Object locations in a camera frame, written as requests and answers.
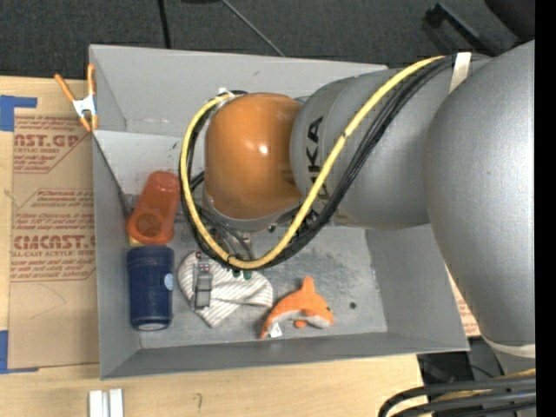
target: striped towel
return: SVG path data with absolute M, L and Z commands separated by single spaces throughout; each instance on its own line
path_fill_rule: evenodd
M 180 289 L 192 301 L 195 294 L 194 279 L 197 270 L 195 252 L 185 257 L 177 271 Z M 210 261 L 213 276 L 210 306 L 196 312 L 215 328 L 242 304 L 271 308 L 273 302 L 272 285 L 260 273 L 254 272 L 250 280 L 242 276 L 234 278 L 231 270 L 226 270 L 216 261 Z

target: orange bottle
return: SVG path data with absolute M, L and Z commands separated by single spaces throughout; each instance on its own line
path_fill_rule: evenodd
M 128 218 L 126 230 L 141 244 L 166 244 L 174 237 L 174 219 L 180 203 L 180 180 L 169 171 L 152 173 L 133 213 Z

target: black cord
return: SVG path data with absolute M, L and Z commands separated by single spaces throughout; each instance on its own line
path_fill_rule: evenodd
M 523 401 L 521 403 L 513 403 L 510 405 L 504 405 L 500 407 L 490 407 L 488 409 L 474 409 L 472 411 L 464 411 L 462 413 L 452 414 L 450 417 L 477 417 L 477 416 L 488 416 L 500 413 L 511 413 L 517 411 L 523 411 L 524 409 L 529 409 L 531 407 L 536 407 L 537 401 Z
M 413 389 L 408 389 L 407 391 L 398 393 L 385 401 L 378 413 L 378 417 L 386 417 L 388 411 L 392 409 L 392 407 L 398 405 L 399 403 L 402 403 L 407 399 L 420 397 L 422 395 L 445 394 L 449 392 L 473 391 L 483 389 L 506 390 L 508 388 L 517 387 L 532 388 L 536 387 L 536 384 L 536 376 L 532 375 L 527 377 L 501 377 L 485 381 L 456 381 L 453 383 L 441 383 L 424 387 L 415 387 Z
M 457 398 L 450 400 L 437 400 L 430 403 L 425 403 L 415 407 L 410 407 L 404 411 L 400 411 L 393 417 L 415 417 L 423 413 L 436 413 L 439 411 L 463 410 L 469 407 L 477 407 L 500 403 L 504 401 L 522 401 L 522 400 L 536 400 L 536 391 L 527 390 L 518 393 L 489 393 L 474 395 L 471 397 Z
M 172 43 L 170 42 L 170 31 L 168 28 L 168 18 L 166 18 L 166 7 L 164 5 L 164 0 L 156 0 L 158 3 L 158 12 L 160 13 L 160 21 L 162 23 L 162 33 L 164 35 L 164 46 L 167 50 L 172 49 Z

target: blue can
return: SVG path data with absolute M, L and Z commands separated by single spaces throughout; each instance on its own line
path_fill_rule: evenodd
M 131 326 L 160 330 L 172 321 L 174 250 L 166 246 L 132 248 L 126 257 Z

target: black floor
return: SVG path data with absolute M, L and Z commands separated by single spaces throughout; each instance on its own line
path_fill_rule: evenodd
M 173 49 L 278 54 L 221 0 L 163 1 Z M 437 2 L 502 49 L 516 40 L 483 0 L 228 1 L 286 56 L 397 66 L 469 49 L 423 26 Z M 157 0 L 0 0 L 2 75 L 82 78 L 91 43 L 164 48 Z

